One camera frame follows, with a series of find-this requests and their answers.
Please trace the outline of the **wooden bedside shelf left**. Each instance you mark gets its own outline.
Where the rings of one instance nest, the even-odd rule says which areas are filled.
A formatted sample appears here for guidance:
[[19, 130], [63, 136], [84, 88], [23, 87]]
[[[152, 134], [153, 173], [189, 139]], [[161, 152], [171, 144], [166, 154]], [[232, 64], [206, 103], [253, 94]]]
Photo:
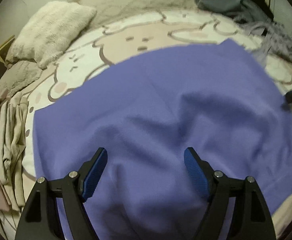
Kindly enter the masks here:
[[12, 43], [15, 40], [15, 36], [12, 35], [8, 40], [6, 40], [1, 46], [0, 46], [0, 62], [4, 64], [4, 66], [6, 66], [5, 63], [5, 59], [6, 59], [6, 55], [8, 53], [8, 50], [10, 48], [10, 46], [12, 45]]

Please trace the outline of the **grey lilac ribbed garment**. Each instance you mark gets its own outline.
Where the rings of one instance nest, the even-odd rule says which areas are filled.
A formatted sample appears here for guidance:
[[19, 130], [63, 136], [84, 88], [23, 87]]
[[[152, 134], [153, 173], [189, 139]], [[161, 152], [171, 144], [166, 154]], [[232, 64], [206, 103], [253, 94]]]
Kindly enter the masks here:
[[292, 36], [283, 25], [267, 16], [236, 16], [234, 21], [246, 34], [262, 38], [260, 48], [252, 50], [252, 55], [262, 66], [266, 65], [268, 55], [276, 55], [292, 63]]

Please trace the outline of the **small beige quilted pillow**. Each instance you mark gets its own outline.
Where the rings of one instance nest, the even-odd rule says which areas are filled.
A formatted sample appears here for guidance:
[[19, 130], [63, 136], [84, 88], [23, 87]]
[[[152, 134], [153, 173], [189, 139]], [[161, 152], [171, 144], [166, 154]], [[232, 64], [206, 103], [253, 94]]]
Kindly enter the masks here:
[[34, 81], [38, 80], [43, 70], [35, 62], [19, 61], [12, 65], [0, 79], [0, 96], [8, 90], [7, 96], [13, 96]]

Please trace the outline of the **purple blue sweatshirt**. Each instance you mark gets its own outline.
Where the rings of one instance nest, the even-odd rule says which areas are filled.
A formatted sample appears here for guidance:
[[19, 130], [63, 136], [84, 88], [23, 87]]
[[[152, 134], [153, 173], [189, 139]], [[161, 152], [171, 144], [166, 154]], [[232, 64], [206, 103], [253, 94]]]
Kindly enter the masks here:
[[85, 204], [100, 239], [191, 239], [207, 203], [184, 150], [228, 177], [253, 176], [275, 212], [292, 194], [292, 113], [263, 67], [231, 40], [151, 51], [115, 64], [33, 123], [37, 176], [59, 179], [103, 147]]

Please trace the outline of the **white fluffy pillow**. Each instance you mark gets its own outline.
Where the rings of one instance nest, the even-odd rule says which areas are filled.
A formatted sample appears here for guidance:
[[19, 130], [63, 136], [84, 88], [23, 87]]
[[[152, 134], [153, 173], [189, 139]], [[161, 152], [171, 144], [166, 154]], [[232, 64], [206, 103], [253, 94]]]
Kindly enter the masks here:
[[32, 60], [40, 69], [46, 69], [66, 51], [96, 13], [94, 7], [74, 2], [47, 3], [21, 29], [8, 50], [6, 63]]

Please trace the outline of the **folded beige garments stack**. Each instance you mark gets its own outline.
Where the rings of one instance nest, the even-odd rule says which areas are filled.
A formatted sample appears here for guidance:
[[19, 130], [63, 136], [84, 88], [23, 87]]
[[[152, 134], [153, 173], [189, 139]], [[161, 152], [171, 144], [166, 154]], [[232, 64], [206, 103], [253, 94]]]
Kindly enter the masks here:
[[25, 206], [22, 158], [27, 113], [28, 101], [21, 92], [0, 104], [0, 184], [14, 211]]

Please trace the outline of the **dark teal sweater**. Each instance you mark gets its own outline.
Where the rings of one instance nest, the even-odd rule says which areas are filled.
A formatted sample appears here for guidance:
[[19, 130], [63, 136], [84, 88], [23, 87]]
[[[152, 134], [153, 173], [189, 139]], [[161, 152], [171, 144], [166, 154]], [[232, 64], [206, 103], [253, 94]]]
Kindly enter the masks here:
[[272, 22], [274, 15], [264, 0], [195, 0], [198, 9], [232, 18], [239, 24]]

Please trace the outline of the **cartoon bear print blanket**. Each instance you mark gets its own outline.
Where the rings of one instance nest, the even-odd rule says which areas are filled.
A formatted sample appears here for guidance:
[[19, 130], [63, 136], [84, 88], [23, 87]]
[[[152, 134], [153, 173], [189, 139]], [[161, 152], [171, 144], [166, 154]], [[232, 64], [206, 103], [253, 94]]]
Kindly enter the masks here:
[[[106, 24], [77, 38], [37, 82], [21, 91], [28, 101], [26, 148], [22, 158], [25, 201], [35, 179], [40, 178], [36, 174], [33, 150], [33, 123], [37, 110], [54, 104], [111, 66], [141, 54], [192, 44], [219, 45], [226, 40], [235, 42], [253, 58], [252, 50], [260, 48], [262, 42], [262, 38], [247, 35], [232, 20], [199, 10], [146, 12]], [[284, 94], [292, 89], [292, 63], [268, 55], [266, 65], [262, 67], [284, 98]], [[292, 113], [292, 106], [285, 107]], [[23, 207], [20, 211], [0, 210], [0, 235], [4, 239], [14, 239], [22, 210]], [[292, 223], [292, 194], [270, 213], [276, 238], [281, 239]]]

